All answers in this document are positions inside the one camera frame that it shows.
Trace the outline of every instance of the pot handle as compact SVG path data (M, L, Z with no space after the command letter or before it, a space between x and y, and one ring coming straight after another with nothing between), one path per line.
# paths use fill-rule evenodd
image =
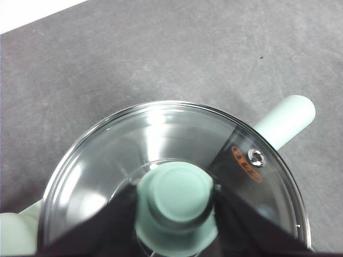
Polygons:
M311 124L315 116L316 109L311 100L302 95L291 95L262 118L254 129L278 150Z

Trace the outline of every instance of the gray floor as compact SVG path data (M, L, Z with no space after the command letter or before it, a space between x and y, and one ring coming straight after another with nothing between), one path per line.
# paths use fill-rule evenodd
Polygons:
M1 35L1 208L42 197L68 147L130 105L187 100L254 124L306 95L279 152L320 251L343 251L343 2L94 1Z

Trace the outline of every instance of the mint green knob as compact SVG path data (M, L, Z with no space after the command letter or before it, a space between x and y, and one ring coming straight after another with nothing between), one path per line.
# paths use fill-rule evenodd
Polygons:
M187 162L164 163L148 172L137 186L140 240L165 256L201 252L218 233L212 187L212 178Z

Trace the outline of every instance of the orange sticker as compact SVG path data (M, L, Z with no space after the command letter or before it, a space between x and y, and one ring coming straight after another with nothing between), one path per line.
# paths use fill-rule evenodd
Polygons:
M237 146L231 147L231 150L235 159L238 161L242 169L250 176L250 178L258 183L261 183L263 181L262 176L248 163L241 150Z

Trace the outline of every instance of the pot lid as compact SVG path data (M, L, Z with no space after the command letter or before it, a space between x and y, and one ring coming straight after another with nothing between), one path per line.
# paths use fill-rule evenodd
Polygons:
M143 221L136 221L142 248L157 247L165 255L170 251L192 255L211 245L217 234L207 204L212 182L229 187L264 217L310 246L299 191L268 142L220 110L162 101L107 117L68 150L44 193L38 247L92 217L126 185L138 184L139 197L145 199L140 203L146 201L141 213L151 214L157 224L153 232L146 233L147 228L139 224L145 224L147 217L138 213L137 219ZM185 231L197 238L192 249L179 237ZM171 233L173 239L166 236ZM160 235L166 236L168 246L156 243Z

